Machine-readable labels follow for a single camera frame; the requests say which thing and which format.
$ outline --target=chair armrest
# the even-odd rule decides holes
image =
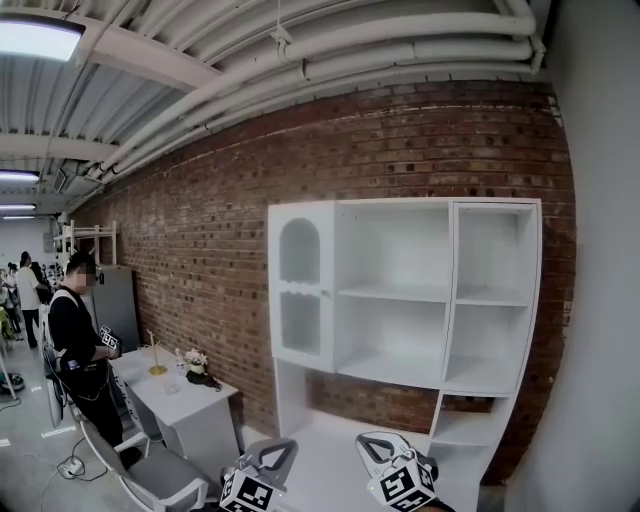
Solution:
[[[145,434],[144,432],[138,432],[135,436],[131,437],[130,439],[127,439],[124,443],[120,443],[118,446],[116,446],[114,448],[114,450],[116,452],[118,452],[118,453],[121,453],[124,450],[126,450],[127,448],[131,448],[132,446],[136,446],[137,444],[141,443],[142,441],[146,441],[147,442],[147,446],[149,446],[149,443],[151,442],[151,440],[149,439],[147,434]]]
[[[195,478],[193,482],[191,482],[189,485],[179,490],[173,496],[170,496],[168,498],[158,501],[158,504],[165,507],[171,507],[176,503],[178,503],[180,500],[198,491],[198,497],[196,499],[195,504],[192,507],[192,510],[198,510],[204,507],[208,490],[209,490],[209,484],[207,482],[205,482],[202,478]]]

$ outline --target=ceiling light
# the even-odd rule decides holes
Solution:
[[[85,27],[43,16],[0,16],[0,53],[68,61]]]
[[[2,211],[11,211],[11,210],[35,210],[35,204],[0,204],[0,210]]]
[[[38,174],[35,172],[22,171],[0,171],[0,181],[38,181]]]

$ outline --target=man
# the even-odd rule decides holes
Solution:
[[[27,251],[20,256],[20,270],[16,273],[16,285],[20,296],[20,308],[27,328],[27,339],[31,348],[37,348],[38,342],[33,333],[33,322],[40,325],[40,299],[37,289],[46,290],[47,287],[36,278],[31,270],[31,256]]]
[[[93,329],[81,295],[96,281],[96,263],[86,252],[76,252],[67,265],[49,309],[49,329],[60,357],[60,380],[74,403],[111,445],[122,443],[122,423],[109,392],[107,359],[118,354],[103,345]],[[138,450],[121,454],[125,467],[139,457]]]

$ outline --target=white cabinet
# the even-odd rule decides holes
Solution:
[[[331,475],[317,474],[313,464],[307,475],[298,466],[296,478],[314,483],[313,489],[290,488],[302,509],[325,510],[330,502],[323,497],[333,493],[350,510],[378,510],[349,447],[358,433],[386,430],[314,411],[306,377],[312,368],[438,390],[430,435],[403,435],[436,458],[443,500],[458,512],[475,511],[480,479],[506,428],[529,353],[541,245],[540,201],[534,199],[270,207],[280,434],[297,439],[308,460],[325,457],[328,446],[345,447],[331,461],[341,468]],[[443,405],[459,396],[492,406],[478,413]]]
[[[333,371],[333,202],[269,209],[273,356]]]

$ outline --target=ceiling beam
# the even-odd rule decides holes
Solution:
[[[47,151],[49,137],[46,135],[0,134],[0,156],[73,158],[75,160],[104,160],[118,146],[85,140],[54,137]]]
[[[59,11],[28,7],[0,7],[0,13],[60,17]],[[76,59],[82,58],[83,52],[88,51],[92,41],[99,35],[103,23],[77,14],[72,14],[69,21],[86,27],[74,55]],[[89,60],[186,92],[197,89],[222,74],[185,53],[115,25],[105,31]]]

